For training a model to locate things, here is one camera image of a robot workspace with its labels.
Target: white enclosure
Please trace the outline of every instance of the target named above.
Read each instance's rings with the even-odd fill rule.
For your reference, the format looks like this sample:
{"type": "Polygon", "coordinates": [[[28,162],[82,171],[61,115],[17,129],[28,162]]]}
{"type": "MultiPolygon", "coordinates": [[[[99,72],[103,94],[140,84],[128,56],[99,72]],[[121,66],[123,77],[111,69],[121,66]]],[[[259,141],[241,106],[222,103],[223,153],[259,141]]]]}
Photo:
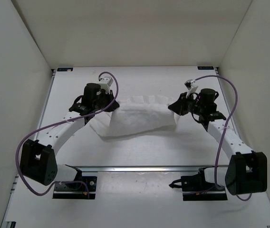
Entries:
{"type": "MultiPolygon", "coordinates": [[[[96,82],[98,74],[106,69],[118,79],[118,101],[137,95],[177,99],[185,90],[184,81],[216,74],[214,70],[198,70],[195,66],[79,67],[70,72],[56,72],[41,126],[62,119],[84,85],[96,82]]],[[[208,78],[197,85],[199,89],[209,87],[219,92],[218,109],[227,116],[218,79],[208,78]]],[[[266,193],[254,194],[248,203],[230,194],[227,201],[185,202],[181,190],[168,186],[183,175],[174,171],[176,167],[196,170],[191,175],[197,172],[193,166],[214,165],[217,146],[216,140],[191,115],[182,116],[175,129],[162,128],[116,139],[100,138],[88,124],[64,144],[57,154],[57,163],[82,166],[84,171],[87,166],[100,170],[94,174],[98,177],[96,199],[52,199],[52,192],[38,197],[18,181],[5,221],[16,222],[16,228],[80,227],[83,221],[90,228],[166,228],[183,227],[185,223],[192,228],[207,224],[209,228],[217,228],[224,227],[227,220],[231,228],[269,226],[270,203],[266,193]],[[136,172],[115,172],[118,167],[127,166],[138,168],[136,172]],[[114,168],[112,172],[102,172],[100,167],[114,168]],[[154,167],[156,171],[145,172],[144,167],[154,167]],[[168,171],[156,167],[168,167],[168,171]]],[[[228,164],[225,153],[220,164],[228,164]]],[[[34,181],[30,184],[39,192],[46,189],[34,181]]]]}

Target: purple cable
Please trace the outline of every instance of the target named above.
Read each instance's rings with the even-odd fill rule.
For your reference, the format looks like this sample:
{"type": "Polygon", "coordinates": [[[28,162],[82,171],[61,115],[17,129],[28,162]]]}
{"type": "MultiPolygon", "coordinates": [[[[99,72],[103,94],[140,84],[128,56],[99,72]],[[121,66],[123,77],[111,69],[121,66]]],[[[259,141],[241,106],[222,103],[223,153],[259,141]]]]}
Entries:
{"type": "Polygon", "coordinates": [[[212,186],[211,188],[208,188],[204,191],[193,191],[193,192],[186,192],[186,193],[183,193],[183,195],[194,195],[194,194],[201,194],[201,193],[204,193],[204,192],[208,192],[210,191],[211,189],[213,189],[214,186],[212,186]]]}
{"type": "Polygon", "coordinates": [[[236,195],[236,197],[237,197],[239,200],[243,201],[243,202],[246,202],[246,201],[250,200],[251,196],[252,196],[252,193],[249,194],[248,198],[242,199],[241,197],[239,197],[238,195],[236,195]]]}
{"type": "MultiPolygon", "coordinates": [[[[95,112],[95,113],[92,113],[92,114],[88,114],[88,115],[79,116],[79,117],[75,117],[75,118],[72,118],[72,119],[67,120],[68,122],[74,121],[74,120],[78,120],[78,119],[82,119],[82,118],[85,118],[85,117],[94,116],[94,115],[96,115],[96,114],[99,114],[99,113],[105,111],[106,109],[108,109],[108,108],[115,102],[115,100],[116,100],[116,98],[117,98],[117,96],[118,96],[118,82],[117,82],[117,79],[115,78],[115,76],[114,76],[112,73],[107,72],[107,71],[102,72],[102,73],[98,76],[98,78],[100,78],[103,74],[109,74],[109,75],[114,79],[114,81],[115,81],[115,83],[116,83],[116,94],[115,94],[115,96],[114,96],[114,99],[108,104],[108,106],[106,106],[105,108],[99,110],[98,112],[95,112]]],[[[19,174],[20,178],[22,179],[23,183],[25,184],[25,186],[26,186],[32,193],[34,193],[34,194],[37,195],[37,196],[44,196],[44,195],[46,195],[46,194],[50,191],[51,187],[52,187],[55,183],[66,183],[66,184],[71,184],[71,183],[81,183],[81,184],[83,184],[83,185],[85,186],[86,191],[87,191],[87,194],[88,194],[88,198],[89,198],[88,187],[87,187],[87,185],[86,185],[83,181],[79,181],[79,180],[78,180],[78,181],[55,181],[55,182],[51,183],[51,185],[49,186],[49,188],[48,188],[45,192],[39,193],[39,192],[36,192],[36,191],[29,185],[29,183],[26,181],[25,177],[23,176],[23,174],[22,174],[22,172],[21,172],[20,163],[19,163],[19,153],[20,153],[20,149],[21,149],[21,146],[23,145],[23,143],[24,143],[30,136],[32,136],[33,134],[35,134],[35,133],[37,133],[37,132],[40,132],[40,131],[42,131],[42,130],[45,130],[45,129],[47,129],[47,128],[50,128],[50,127],[54,127],[54,126],[58,126],[58,125],[61,125],[61,124],[65,124],[67,121],[64,120],[64,121],[57,122],[57,123],[53,123],[53,124],[50,124],[50,125],[48,125],[48,126],[41,127],[41,128],[39,128],[39,129],[37,129],[37,130],[34,130],[33,132],[31,132],[31,133],[29,133],[28,135],[26,135],[26,136],[21,140],[21,142],[19,143],[19,145],[18,145],[18,147],[17,147],[17,150],[16,150],[16,157],[15,157],[15,162],[16,162],[18,174],[19,174]]]]}
{"type": "Polygon", "coordinates": [[[207,78],[207,77],[217,77],[217,78],[220,78],[220,79],[225,80],[226,82],[228,82],[233,87],[233,90],[235,92],[234,106],[233,106],[233,108],[232,108],[232,110],[231,110],[231,112],[230,112],[230,114],[229,114],[229,116],[228,116],[228,118],[227,118],[227,120],[225,122],[224,130],[222,132],[222,137],[220,139],[219,147],[217,149],[216,159],[215,159],[215,165],[214,165],[214,184],[215,184],[215,187],[217,189],[221,190],[221,189],[224,189],[225,187],[221,187],[220,185],[217,184],[217,168],[218,168],[218,164],[219,164],[219,158],[220,158],[222,144],[223,144],[224,137],[225,137],[225,134],[226,134],[226,131],[227,131],[227,125],[228,125],[228,122],[231,119],[231,117],[232,117],[232,115],[233,115],[233,113],[234,113],[234,111],[236,109],[236,105],[238,104],[238,92],[237,92],[234,84],[230,80],[228,80],[228,79],[226,79],[224,77],[221,77],[221,76],[217,76],[217,75],[206,75],[206,76],[202,76],[202,77],[199,77],[199,78],[195,79],[195,81],[198,81],[198,80],[201,80],[201,79],[207,78]]]}

